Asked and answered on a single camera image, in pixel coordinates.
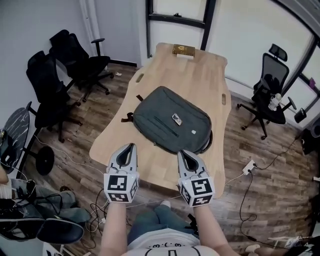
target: mesh office chair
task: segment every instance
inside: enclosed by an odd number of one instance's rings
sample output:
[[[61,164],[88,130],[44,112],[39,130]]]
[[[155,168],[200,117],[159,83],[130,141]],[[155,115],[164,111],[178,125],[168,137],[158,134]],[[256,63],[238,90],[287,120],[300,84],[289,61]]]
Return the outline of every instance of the mesh office chair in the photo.
[[[52,45],[50,54],[66,67],[68,76],[73,79],[73,83],[77,83],[80,90],[87,85],[87,91],[82,99],[83,102],[87,101],[94,85],[103,88],[106,95],[109,94],[108,88],[99,82],[105,77],[114,78],[112,72],[99,76],[110,62],[110,57],[100,55],[99,42],[104,40],[104,38],[100,38],[91,42],[95,44],[98,56],[89,57],[78,42],[76,35],[70,34],[65,29],[50,38]]]
[[[246,130],[248,126],[253,124],[256,120],[259,120],[264,133],[264,135],[261,136],[262,140],[265,140],[268,136],[264,119],[267,120],[267,124],[272,122],[284,125],[286,123],[284,111],[290,106],[292,106],[295,110],[297,109],[290,97],[288,97],[289,103],[283,108],[281,108],[279,105],[276,108],[276,111],[269,109],[268,105],[271,97],[275,94],[281,93],[285,80],[289,74],[289,68],[280,60],[278,60],[279,58],[286,62],[288,60],[287,53],[275,44],[272,44],[269,53],[273,54],[274,56],[268,53],[263,54],[261,78],[260,81],[253,86],[254,95],[251,99],[254,101],[254,106],[257,108],[257,110],[243,104],[237,104],[236,106],[237,109],[244,107],[246,110],[255,115],[254,119],[247,125],[242,126],[241,129]]]
[[[64,83],[58,78],[56,60],[49,54],[45,55],[43,51],[39,51],[32,56],[28,61],[26,75],[34,88],[38,102],[41,103],[37,112],[28,106],[28,110],[35,115],[35,127],[48,127],[51,131],[52,126],[58,124],[59,141],[63,143],[64,121],[82,126],[80,121],[67,116],[73,107],[80,106],[81,103],[67,105],[70,97]]]

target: white cable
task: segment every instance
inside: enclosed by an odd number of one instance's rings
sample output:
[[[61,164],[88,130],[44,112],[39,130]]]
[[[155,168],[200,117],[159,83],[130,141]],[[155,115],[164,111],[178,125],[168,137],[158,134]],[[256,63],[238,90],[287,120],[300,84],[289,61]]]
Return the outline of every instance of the white cable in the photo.
[[[229,180],[225,185],[227,185],[228,183],[230,183],[230,182],[234,181],[235,179],[240,178],[242,175],[244,175],[244,173],[242,173],[242,174],[241,174],[241,175],[239,175],[238,177],[235,177],[235,178],[233,178],[233,179]]]
[[[52,148],[52,149],[54,149],[54,150],[56,150],[56,151],[59,151],[59,152],[65,153],[65,154],[66,154],[66,156],[67,156],[67,157],[71,160],[71,162],[73,162],[74,164],[76,164],[76,165],[80,165],[80,166],[87,166],[87,167],[90,167],[90,168],[92,168],[92,169],[95,169],[95,170],[99,171],[102,175],[104,175],[104,173],[103,173],[102,171],[100,171],[99,169],[97,169],[97,168],[95,168],[95,167],[93,167],[93,166],[87,165],[87,164],[83,164],[83,163],[75,162],[75,161],[73,161],[73,160],[71,159],[71,157],[70,157],[66,152],[64,152],[63,150],[57,149],[57,148],[55,148],[55,147],[53,147],[53,146],[51,146],[51,145],[49,145],[49,144],[47,144],[47,143],[44,143],[44,142],[40,141],[40,140],[38,139],[38,137],[37,137],[36,135],[34,135],[34,134],[33,134],[33,136],[35,136],[35,137],[36,137],[36,139],[38,140],[38,142],[40,142],[41,144],[43,144],[43,145],[47,145],[47,146],[49,146],[50,148]]]
[[[159,202],[162,202],[162,201],[166,201],[166,200],[170,200],[170,199],[175,199],[175,198],[179,198],[179,197],[182,197],[182,195],[178,195],[178,196],[171,197],[171,198],[167,198],[167,199],[162,199],[162,200],[160,200],[160,201],[140,203],[140,204],[137,204],[137,205],[128,206],[128,207],[126,207],[126,208],[132,208],[132,207],[136,207],[136,206],[143,206],[143,205],[148,205],[148,204],[153,204],[153,203],[159,203]]]
[[[6,166],[6,167],[10,167],[10,168],[16,169],[19,173],[21,173],[21,174],[25,177],[25,180],[26,180],[26,181],[28,181],[27,176],[26,176],[26,175],[24,175],[24,174],[23,174],[23,172],[22,172],[22,171],[20,171],[18,168],[13,167],[13,166],[10,166],[10,165],[6,165],[6,164],[4,164],[3,162],[0,162],[0,164],[4,165],[4,166]]]

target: electrical outlet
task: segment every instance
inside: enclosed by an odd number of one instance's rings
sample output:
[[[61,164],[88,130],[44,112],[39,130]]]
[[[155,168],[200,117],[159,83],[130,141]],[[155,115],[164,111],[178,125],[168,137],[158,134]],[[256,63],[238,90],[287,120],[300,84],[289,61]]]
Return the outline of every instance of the electrical outlet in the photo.
[[[254,164],[256,164],[253,160],[251,160],[243,169],[242,172],[244,175],[248,175],[249,171],[252,171],[255,168]]]

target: shoe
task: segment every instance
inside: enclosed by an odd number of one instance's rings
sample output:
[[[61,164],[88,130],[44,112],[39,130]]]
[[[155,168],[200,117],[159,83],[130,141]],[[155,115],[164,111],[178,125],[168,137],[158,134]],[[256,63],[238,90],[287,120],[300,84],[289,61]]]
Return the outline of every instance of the shoe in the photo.
[[[247,248],[245,248],[246,253],[254,253],[256,249],[260,248],[259,244],[253,244],[249,245]]]
[[[171,203],[167,200],[164,200],[160,205],[168,206],[171,209]]]

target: baseboard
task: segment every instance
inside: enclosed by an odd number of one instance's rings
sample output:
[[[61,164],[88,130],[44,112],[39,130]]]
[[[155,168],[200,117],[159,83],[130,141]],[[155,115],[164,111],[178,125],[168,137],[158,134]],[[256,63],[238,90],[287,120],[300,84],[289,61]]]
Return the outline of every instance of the baseboard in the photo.
[[[127,61],[122,61],[122,60],[111,59],[109,61],[109,63],[120,64],[120,65],[125,65],[125,66],[130,66],[130,67],[137,67],[137,63],[127,62]]]

